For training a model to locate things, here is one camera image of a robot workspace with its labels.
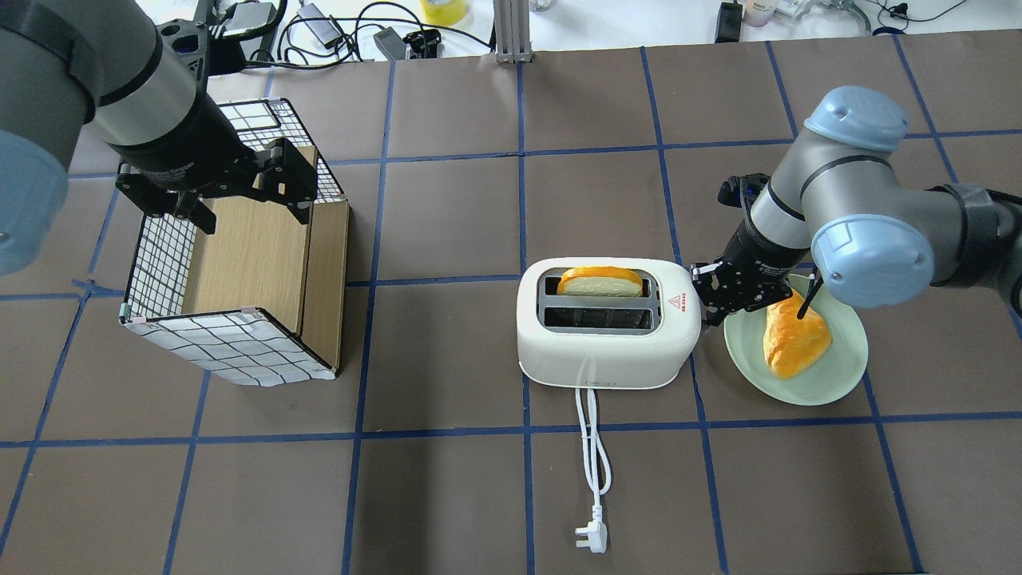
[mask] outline bread slice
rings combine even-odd
[[[763,332],[763,358],[770,371],[788,380],[812,366],[831,345],[831,333],[823,317],[810,307],[798,320],[798,308],[805,300],[798,292],[783,302],[766,308]]]
[[[631,269],[614,266],[573,267],[561,275],[558,296],[642,296],[642,277]]]

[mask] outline plate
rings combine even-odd
[[[802,275],[788,279],[792,289],[804,296],[809,279]],[[785,403],[823,405],[837,401],[855,389],[866,372],[869,344],[855,310],[834,299],[826,285],[811,307],[827,322],[833,341],[816,364],[790,380],[775,377],[763,358],[765,308],[740,312],[724,321],[724,339],[738,371],[759,391]]]

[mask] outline white toaster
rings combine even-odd
[[[561,274],[616,266],[643,279],[638,298],[558,296]],[[638,257],[554,257],[518,285],[518,364],[532,381],[565,388],[653,389],[671,382],[699,339],[702,316],[689,272]]]

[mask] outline yellow cup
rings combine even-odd
[[[425,13],[423,20],[430,26],[452,26],[465,17],[468,6],[465,0],[419,0],[422,3],[422,11]]]

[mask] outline box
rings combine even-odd
[[[284,136],[315,149],[287,100],[221,107],[253,148]],[[326,162],[316,157],[316,167],[308,226],[282,205],[242,197],[213,201],[210,236],[188,221],[144,218],[122,325],[236,384],[336,378],[350,206]]]

